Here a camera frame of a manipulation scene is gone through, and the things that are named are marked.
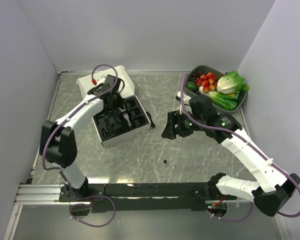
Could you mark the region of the black silver hair trimmer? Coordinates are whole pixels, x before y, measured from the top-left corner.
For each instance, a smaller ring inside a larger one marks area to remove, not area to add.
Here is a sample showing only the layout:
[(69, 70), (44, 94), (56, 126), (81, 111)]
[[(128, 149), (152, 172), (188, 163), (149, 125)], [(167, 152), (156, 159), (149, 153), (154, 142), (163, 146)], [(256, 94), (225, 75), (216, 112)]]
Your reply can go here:
[(129, 114), (128, 114), (128, 112), (127, 112), (125, 106), (123, 105), (123, 106), (119, 107), (118, 109), (119, 109), (119, 111), (121, 112), (123, 118), (126, 120), (128, 126), (131, 128), (131, 127), (132, 127), (132, 124), (131, 124), (131, 122), (130, 122)]

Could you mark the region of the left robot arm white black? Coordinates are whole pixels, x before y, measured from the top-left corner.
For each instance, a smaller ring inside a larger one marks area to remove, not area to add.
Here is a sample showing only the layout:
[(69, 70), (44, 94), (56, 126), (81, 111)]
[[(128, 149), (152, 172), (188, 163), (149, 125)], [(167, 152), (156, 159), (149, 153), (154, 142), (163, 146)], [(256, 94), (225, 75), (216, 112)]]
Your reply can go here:
[(117, 76), (107, 75), (70, 112), (56, 121), (46, 120), (42, 125), (39, 145), (42, 168), (57, 170), (77, 201), (85, 200), (90, 190), (87, 177), (76, 163), (76, 133), (93, 116), (124, 104), (120, 94), (122, 83), (123, 80)]

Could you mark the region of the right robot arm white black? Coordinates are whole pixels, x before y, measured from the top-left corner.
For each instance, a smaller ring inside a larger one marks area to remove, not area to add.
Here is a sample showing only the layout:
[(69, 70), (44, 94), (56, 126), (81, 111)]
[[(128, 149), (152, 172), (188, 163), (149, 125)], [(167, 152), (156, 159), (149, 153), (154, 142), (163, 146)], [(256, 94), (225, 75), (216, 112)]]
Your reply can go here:
[[(278, 167), (232, 115), (218, 113), (205, 95), (188, 98), (180, 110), (168, 112), (161, 136), (174, 140), (188, 137), (195, 131), (205, 132), (229, 150), (255, 178), (255, 181), (249, 181), (218, 173), (208, 182), (208, 193), (213, 199), (227, 195), (245, 199), (254, 203), (263, 214), (273, 217), (295, 192), (300, 195), (300, 177)], [(300, 216), (300, 211), (293, 216)]]

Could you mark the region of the green avocado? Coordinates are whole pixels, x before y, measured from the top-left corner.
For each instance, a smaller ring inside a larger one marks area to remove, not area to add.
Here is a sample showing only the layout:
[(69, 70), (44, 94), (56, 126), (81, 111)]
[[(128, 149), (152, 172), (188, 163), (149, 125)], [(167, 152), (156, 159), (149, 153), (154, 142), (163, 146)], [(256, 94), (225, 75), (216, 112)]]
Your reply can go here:
[(188, 81), (185, 84), (186, 89), (188, 89), (191, 92), (195, 92), (197, 89), (197, 85), (193, 81)]

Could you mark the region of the dark purple grapes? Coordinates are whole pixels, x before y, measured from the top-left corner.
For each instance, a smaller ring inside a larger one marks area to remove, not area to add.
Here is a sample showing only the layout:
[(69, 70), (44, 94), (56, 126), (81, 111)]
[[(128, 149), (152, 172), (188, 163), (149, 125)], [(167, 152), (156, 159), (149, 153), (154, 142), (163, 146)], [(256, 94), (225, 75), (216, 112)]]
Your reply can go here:
[(204, 71), (197, 71), (193, 74), (191, 81), (194, 82), (195, 84), (197, 81), (201, 78), (202, 75), (205, 75), (206, 73)]

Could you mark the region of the red strawberries cluster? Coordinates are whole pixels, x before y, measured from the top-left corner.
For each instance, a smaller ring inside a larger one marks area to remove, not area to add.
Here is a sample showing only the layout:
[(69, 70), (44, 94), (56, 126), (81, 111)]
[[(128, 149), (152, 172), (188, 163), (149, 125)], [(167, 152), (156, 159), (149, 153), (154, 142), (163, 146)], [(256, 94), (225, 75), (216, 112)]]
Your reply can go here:
[(216, 90), (217, 83), (218, 79), (215, 74), (208, 72), (200, 77), (200, 79), (196, 82), (196, 85), (200, 93), (208, 93)]

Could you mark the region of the bok choy vegetable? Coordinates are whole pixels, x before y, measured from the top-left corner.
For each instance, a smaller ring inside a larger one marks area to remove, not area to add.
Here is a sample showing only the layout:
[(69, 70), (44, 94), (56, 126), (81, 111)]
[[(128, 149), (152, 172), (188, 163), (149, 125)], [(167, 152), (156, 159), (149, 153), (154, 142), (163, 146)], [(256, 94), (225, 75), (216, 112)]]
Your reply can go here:
[(218, 107), (226, 111), (232, 111), (239, 105), (239, 99), (217, 91), (208, 91), (203, 86), (199, 87), (198, 92), (209, 97)]

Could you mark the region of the green white cabbage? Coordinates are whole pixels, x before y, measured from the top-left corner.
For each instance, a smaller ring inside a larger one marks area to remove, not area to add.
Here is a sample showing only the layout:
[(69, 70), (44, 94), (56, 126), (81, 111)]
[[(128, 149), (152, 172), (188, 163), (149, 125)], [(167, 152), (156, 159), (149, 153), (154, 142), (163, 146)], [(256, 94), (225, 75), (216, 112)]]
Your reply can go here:
[(228, 72), (217, 81), (217, 91), (223, 94), (247, 92), (250, 87), (237, 71)]

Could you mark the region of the dark grey food tray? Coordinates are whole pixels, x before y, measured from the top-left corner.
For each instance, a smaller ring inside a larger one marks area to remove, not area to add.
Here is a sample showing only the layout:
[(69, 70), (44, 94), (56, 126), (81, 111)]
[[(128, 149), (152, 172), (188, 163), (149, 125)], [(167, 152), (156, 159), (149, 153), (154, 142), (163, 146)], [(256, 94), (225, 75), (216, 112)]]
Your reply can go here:
[(221, 112), (240, 108), (250, 87), (237, 71), (222, 73), (206, 65), (195, 67), (185, 79), (184, 93), (189, 97), (205, 95)]

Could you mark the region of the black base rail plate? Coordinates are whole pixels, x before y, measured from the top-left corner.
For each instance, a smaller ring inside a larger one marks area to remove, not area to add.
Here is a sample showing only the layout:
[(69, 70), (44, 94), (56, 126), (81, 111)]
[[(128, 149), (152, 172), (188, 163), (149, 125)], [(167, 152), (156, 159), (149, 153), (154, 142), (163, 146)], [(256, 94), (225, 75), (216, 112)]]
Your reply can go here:
[(88, 196), (94, 195), (98, 197), (80, 201), (91, 204), (92, 213), (113, 210), (106, 197), (114, 202), (117, 211), (205, 211), (209, 202), (236, 199), (231, 195), (224, 197), (206, 182), (89, 184)]

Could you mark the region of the aluminium profile rail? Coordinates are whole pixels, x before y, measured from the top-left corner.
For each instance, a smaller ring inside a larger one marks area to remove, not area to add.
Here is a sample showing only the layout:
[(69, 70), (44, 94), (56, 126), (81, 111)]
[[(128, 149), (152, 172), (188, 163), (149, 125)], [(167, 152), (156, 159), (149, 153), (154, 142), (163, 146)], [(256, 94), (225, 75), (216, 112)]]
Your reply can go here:
[(14, 205), (58, 205), (60, 194), (58, 184), (21, 184)]

